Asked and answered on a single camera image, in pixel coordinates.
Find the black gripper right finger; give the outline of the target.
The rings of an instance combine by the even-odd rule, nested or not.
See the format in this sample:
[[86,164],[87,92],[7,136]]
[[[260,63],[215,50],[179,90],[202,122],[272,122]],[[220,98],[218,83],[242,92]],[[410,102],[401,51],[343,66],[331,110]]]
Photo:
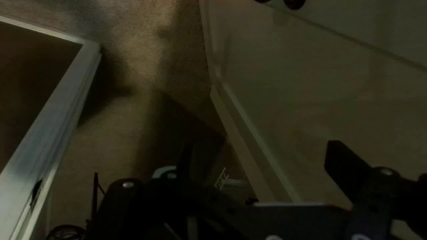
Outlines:
[[410,180],[393,168],[371,167],[339,140],[327,143],[325,170],[353,203],[345,240],[398,240],[394,220],[427,240],[426,174]]

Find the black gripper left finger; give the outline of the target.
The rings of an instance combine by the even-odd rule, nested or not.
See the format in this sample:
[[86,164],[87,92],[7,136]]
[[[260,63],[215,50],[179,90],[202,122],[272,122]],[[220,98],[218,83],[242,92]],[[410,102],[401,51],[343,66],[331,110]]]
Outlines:
[[92,214],[87,240],[250,240],[235,223],[239,207],[191,175],[195,147],[148,182],[114,182]]

